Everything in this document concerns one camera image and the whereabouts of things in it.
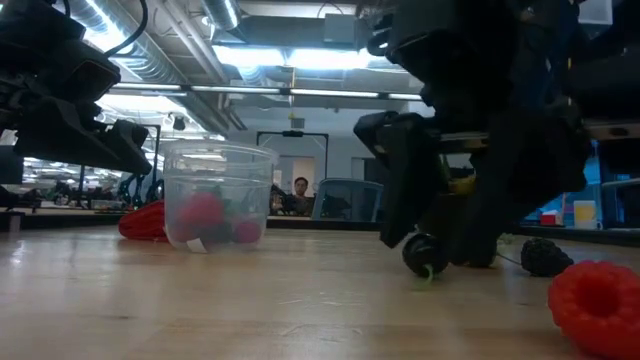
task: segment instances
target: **clear plastic container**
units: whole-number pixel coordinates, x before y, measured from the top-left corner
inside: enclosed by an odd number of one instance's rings
[[[174,247],[207,253],[261,240],[278,154],[217,140],[175,141],[164,154],[165,231]]]

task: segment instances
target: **ceiling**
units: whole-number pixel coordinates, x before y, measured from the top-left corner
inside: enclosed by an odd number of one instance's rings
[[[175,23],[163,11],[164,7],[171,10],[171,6],[165,3],[167,0],[147,0],[149,6],[150,19],[146,28],[146,33],[151,45],[155,45],[166,56],[168,63],[175,67],[177,73],[181,75],[186,83],[191,85],[211,85],[211,84],[231,84],[231,85],[253,85],[249,83],[248,77],[239,68],[231,64],[221,64],[223,55],[217,51],[212,51],[213,62],[205,61],[194,56],[194,49],[198,52],[198,42],[188,31],[185,24],[179,25],[176,29]],[[201,6],[201,0],[170,0],[175,1],[185,17],[188,17],[190,27],[196,30],[197,36],[210,47],[211,43],[234,48],[230,43],[237,40],[238,35],[224,31],[216,31],[212,39],[211,28]],[[101,0],[105,4],[116,4],[121,6],[131,19],[141,18],[141,8],[139,0]],[[324,20],[327,14],[331,21],[332,15],[346,14],[352,15],[357,11],[358,4],[372,5],[380,3],[392,3],[391,0],[340,0],[336,3],[323,4],[321,1],[313,0],[239,0],[238,4],[244,13],[240,31],[245,31],[242,36],[246,36],[254,42],[261,44],[273,43],[274,48],[278,48],[291,58],[294,50],[287,44],[303,44],[313,42],[311,29],[316,26],[324,28],[325,40],[327,27]],[[602,9],[610,6],[607,0],[590,0],[586,16],[600,21],[601,17],[606,17],[606,11]],[[375,6],[364,6],[363,12],[371,13]],[[365,35],[360,36],[361,30],[358,26],[362,24],[356,22],[356,36],[350,45],[352,49],[361,44],[361,37],[368,38],[366,29]],[[190,44],[186,44],[185,37],[179,32],[186,34]],[[369,59],[368,68],[353,69],[307,69],[303,67],[291,68],[282,66],[261,66],[259,67],[263,86],[289,87],[325,90],[353,90],[353,91],[380,91],[393,93],[418,93],[421,83],[412,76],[402,71],[398,67],[388,63],[385,59]],[[123,69],[124,82],[140,82],[139,76]],[[357,119],[365,114],[384,111],[401,110],[406,106],[401,101],[365,100],[365,99],[345,99],[327,97],[284,97],[284,96],[262,96],[262,95],[214,95],[199,94],[199,101],[202,101],[209,109],[213,109],[212,116],[203,115],[203,109],[191,109],[189,106],[180,103],[180,99],[169,98],[169,101],[178,102],[180,108],[184,110],[188,118],[188,133],[202,134],[206,131],[226,134],[240,130],[266,130],[282,131],[290,128],[289,116],[304,118],[305,131],[328,132],[333,134],[350,134]],[[154,116],[140,116],[140,111],[125,111],[123,117],[130,118],[145,124],[163,125],[163,132],[173,132],[171,119],[168,113],[158,112]]]

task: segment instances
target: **machine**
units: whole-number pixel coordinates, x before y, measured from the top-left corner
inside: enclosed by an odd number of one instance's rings
[[[147,174],[141,147],[148,130],[128,121],[95,120],[95,102],[120,82],[109,61],[142,34],[102,53],[83,42],[85,28],[55,9],[56,0],[6,0],[0,11],[0,133],[17,131],[20,156]]]
[[[445,238],[418,234],[407,242],[414,272],[441,257],[489,266],[502,233],[586,186],[592,139],[640,136],[640,124],[628,121],[640,118],[632,98],[640,90],[640,48],[633,47],[640,2],[618,5],[614,24],[594,39],[579,24],[581,2],[401,0],[377,25],[369,52],[422,81],[422,99],[435,109],[431,118],[371,114],[355,126],[391,173],[380,239],[396,247],[443,197],[461,204]],[[471,154],[475,189],[462,202],[442,175],[446,153]]]

